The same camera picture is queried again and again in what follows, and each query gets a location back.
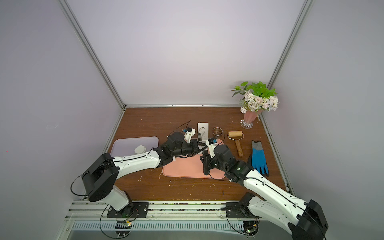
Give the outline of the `pink silicone mat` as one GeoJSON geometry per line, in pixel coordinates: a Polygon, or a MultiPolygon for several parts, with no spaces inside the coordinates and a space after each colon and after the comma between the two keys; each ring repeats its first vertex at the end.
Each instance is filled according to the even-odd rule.
{"type": "Polygon", "coordinates": [[[211,179],[204,174],[204,165],[200,160],[202,154],[193,157],[175,158],[174,161],[163,167],[162,173],[166,177],[211,179]]]}

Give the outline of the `wooden rolling pin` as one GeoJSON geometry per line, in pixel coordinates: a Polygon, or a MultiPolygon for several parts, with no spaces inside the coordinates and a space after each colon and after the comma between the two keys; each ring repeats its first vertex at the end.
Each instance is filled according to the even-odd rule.
{"type": "Polygon", "coordinates": [[[242,131],[229,131],[228,132],[228,138],[235,142],[236,148],[238,151],[238,155],[240,158],[244,156],[243,149],[241,146],[241,139],[244,138],[244,134],[242,131]]]}

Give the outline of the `black handled metal scraper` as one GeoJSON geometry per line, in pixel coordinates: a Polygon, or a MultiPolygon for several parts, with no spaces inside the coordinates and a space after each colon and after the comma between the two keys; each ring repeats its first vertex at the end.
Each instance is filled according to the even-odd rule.
{"type": "MultiPolygon", "coordinates": [[[[209,123],[198,123],[198,141],[201,143],[206,143],[209,138],[209,123]]],[[[203,157],[203,172],[204,175],[209,175],[209,163],[208,160],[203,157]]]]}

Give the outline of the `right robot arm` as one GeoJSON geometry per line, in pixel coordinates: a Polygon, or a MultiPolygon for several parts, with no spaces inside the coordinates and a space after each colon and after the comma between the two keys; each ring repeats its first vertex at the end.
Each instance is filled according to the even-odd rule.
{"type": "Polygon", "coordinates": [[[314,200],[302,200],[273,184],[248,163],[237,160],[226,145],[203,150],[201,160],[206,174],[211,169],[256,194],[247,209],[288,232],[294,240],[324,240],[329,228],[324,211],[314,200]]]}

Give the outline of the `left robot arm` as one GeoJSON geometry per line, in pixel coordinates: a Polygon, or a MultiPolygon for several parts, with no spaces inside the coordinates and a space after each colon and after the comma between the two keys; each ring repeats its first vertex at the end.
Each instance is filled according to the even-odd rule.
{"type": "Polygon", "coordinates": [[[201,151],[199,145],[197,139],[174,132],[165,143],[143,154],[127,157],[102,154],[81,176],[87,198],[89,202],[104,202],[116,211],[124,210],[132,201],[116,186],[116,180],[142,170],[163,167],[177,157],[193,157],[201,151]]]}

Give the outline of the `large dough ball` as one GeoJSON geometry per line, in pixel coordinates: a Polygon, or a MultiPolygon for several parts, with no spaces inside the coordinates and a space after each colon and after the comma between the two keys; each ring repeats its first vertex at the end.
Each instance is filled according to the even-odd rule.
{"type": "Polygon", "coordinates": [[[147,151],[147,148],[143,145],[139,145],[135,148],[135,153],[138,154],[144,154],[147,151]]]}

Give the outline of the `blue work glove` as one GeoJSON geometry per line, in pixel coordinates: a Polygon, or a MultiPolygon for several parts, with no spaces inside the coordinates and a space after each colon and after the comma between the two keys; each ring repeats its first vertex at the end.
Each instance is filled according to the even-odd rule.
{"type": "Polygon", "coordinates": [[[270,175],[261,141],[252,141],[252,166],[265,177],[270,175]]]}

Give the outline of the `purple silicone mat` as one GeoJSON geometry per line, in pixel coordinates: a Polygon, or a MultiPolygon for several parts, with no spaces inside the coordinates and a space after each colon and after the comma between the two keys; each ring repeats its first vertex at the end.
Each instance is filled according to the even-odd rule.
{"type": "Polygon", "coordinates": [[[127,157],[137,155],[135,148],[143,145],[149,152],[152,148],[157,148],[159,145],[158,137],[142,137],[142,138],[128,138],[116,140],[112,146],[112,157],[127,157]]]}

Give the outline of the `pink glass vase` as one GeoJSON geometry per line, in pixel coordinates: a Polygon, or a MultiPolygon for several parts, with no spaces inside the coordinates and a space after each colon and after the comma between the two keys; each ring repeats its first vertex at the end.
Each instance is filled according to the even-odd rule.
{"type": "Polygon", "coordinates": [[[264,110],[258,110],[255,112],[248,111],[244,114],[244,119],[241,120],[241,127],[244,129],[251,129],[253,127],[253,122],[255,119],[259,119],[259,115],[263,112],[264,110]]]}

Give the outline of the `artificial flower bouquet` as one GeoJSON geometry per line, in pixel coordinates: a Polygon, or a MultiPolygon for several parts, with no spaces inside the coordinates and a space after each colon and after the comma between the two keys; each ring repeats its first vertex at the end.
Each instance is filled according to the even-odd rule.
{"type": "Polygon", "coordinates": [[[278,93],[275,89],[268,89],[267,85],[258,83],[243,82],[232,89],[233,97],[241,95],[241,113],[257,113],[262,111],[276,111],[279,105],[278,93]]]}

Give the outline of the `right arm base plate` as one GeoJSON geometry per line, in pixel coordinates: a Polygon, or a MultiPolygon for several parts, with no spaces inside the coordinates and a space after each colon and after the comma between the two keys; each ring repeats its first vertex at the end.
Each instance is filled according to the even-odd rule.
{"type": "Polygon", "coordinates": [[[227,202],[222,211],[226,212],[228,218],[244,218],[244,219],[256,219],[261,216],[254,215],[249,209],[249,203],[243,202],[227,202]]]}

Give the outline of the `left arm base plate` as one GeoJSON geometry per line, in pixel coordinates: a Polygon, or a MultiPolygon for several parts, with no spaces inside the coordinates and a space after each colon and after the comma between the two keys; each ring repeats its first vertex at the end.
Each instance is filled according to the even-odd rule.
{"type": "Polygon", "coordinates": [[[115,210],[113,207],[109,207],[107,218],[146,218],[148,210],[148,202],[132,202],[120,211],[115,210]]]}

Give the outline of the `aluminium frame rail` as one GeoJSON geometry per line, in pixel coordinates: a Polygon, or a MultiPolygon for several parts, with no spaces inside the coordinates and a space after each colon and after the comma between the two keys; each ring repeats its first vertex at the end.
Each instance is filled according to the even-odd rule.
{"type": "MultiPolygon", "coordinates": [[[[146,218],[137,218],[139,220],[219,220],[228,218],[226,212],[221,208],[226,206],[227,202],[236,201],[135,201],[135,202],[148,202],[149,210],[146,218]]],[[[259,198],[253,198],[249,202],[249,209],[252,214],[261,216],[272,215],[278,220],[288,220],[289,216],[296,218],[301,215],[307,207],[307,203],[299,204],[298,202],[290,202],[283,204],[287,207],[287,213],[284,213],[279,208],[273,206],[271,203],[263,201],[259,198]]],[[[117,220],[122,221],[124,218],[107,218],[109,206],[103,202],[91,203],[89,201],[74,201],[68,213],[65,216],[66,221],[96,221],[99,219],[117,220]]],[[[244,218],[228,218],[251,221],[254,219],[244,218]]]]}

